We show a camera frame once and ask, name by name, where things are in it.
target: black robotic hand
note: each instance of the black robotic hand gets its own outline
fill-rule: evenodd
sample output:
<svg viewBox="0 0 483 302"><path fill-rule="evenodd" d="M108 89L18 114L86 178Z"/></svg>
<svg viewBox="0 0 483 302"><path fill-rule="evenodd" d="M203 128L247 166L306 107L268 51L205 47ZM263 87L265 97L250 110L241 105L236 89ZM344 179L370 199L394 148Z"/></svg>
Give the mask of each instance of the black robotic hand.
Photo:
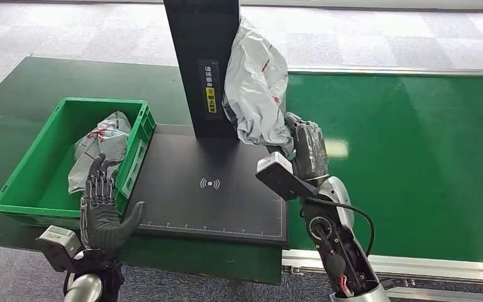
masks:
<svg viewBox="0 0 483 302"><path fill-rule="evenodd" d="M323 132L313 121L303 121L297 115L287 112L284 121L292 132L295 159L294 174L298 178L318 187L329 178Z"/></svg>
<svg viewBox="0 0 483 302"><path fill-rule="evenodd" d="M139 202L122 223L114 203L114 179L107 177L112 165L101 153L90 167L86 190L80 199L80 238L86 249L113 251L119 249L138 227L145 203Z"/></svg>

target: black scanning platform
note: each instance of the black scanning platform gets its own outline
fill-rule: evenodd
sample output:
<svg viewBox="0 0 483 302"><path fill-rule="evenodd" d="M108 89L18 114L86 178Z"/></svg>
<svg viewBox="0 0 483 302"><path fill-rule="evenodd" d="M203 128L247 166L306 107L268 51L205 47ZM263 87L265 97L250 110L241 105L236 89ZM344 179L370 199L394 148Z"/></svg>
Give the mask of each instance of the black scanning platform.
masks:
<svg viewBox="0 0 483 302"><path fill-rule="evenodd" d="M267 155L197 138L191 126L157 125L128 205L147 204L138 231L286 246L286 203L255 177Z"/></svg>

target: green table surface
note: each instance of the green table surface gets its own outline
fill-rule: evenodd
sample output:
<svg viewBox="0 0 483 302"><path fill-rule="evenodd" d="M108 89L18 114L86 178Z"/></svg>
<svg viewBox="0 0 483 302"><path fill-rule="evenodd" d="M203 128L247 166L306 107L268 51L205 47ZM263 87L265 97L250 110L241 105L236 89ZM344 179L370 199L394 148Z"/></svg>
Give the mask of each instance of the green table surface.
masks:
<svg viewBox="0 0 483 302"><path fill-rule="evenodd" d="M191 124L176 67L28 57L0 84L0 188L66 96L144 99L156 123ZM375 222L373 254L483 262L483 77L291 74L287 102L323 129L331 173ZM290 202L290 246L313 249L298 212ZM0 245L35 249L42 231L0 214ZM280 255L143 235L121 253L135 266L266 283L280 281Z"/></svg>

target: gray plastic package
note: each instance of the gray plastic package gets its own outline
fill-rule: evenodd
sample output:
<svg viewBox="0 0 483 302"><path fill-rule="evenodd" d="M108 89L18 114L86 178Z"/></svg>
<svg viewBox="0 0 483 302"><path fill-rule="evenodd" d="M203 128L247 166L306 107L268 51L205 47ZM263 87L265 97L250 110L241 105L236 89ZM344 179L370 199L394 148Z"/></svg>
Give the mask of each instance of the gray plastic package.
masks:
<svg viewBox="0 0 483 302"><path fill-rule="evenodd" d="M75 164L67 176L68 193L84 191L93 161L102 152L108 162L121 162L126 155L126 143L132 127L124 113L116 111L75 143ZM119 164L108 167L108 177Z"/></svg>
<svg viewBox="0 0 483 302"><path fill-rule="evenodd" d="M293 153L293 138L284 124L287 84L284 57L242 18L227 66L223 109L243 143Z"/></svg>

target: green storage bin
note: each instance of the green storage bin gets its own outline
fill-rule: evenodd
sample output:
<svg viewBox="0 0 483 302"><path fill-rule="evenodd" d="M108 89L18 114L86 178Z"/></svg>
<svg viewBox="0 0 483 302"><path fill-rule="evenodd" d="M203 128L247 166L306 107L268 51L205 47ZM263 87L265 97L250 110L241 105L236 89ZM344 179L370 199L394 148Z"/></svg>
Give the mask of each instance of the green storage bin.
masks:
<svg viewBox="0 0 483 302"><path fill-rule="evenodd" d="M59 102L1 189L0 212L25 225L78 228L82 193L67 192L74 143L114 111L123 112L133 125L116 178L115 201L123 214L155 123L145 101L84 98Z"/></svg>

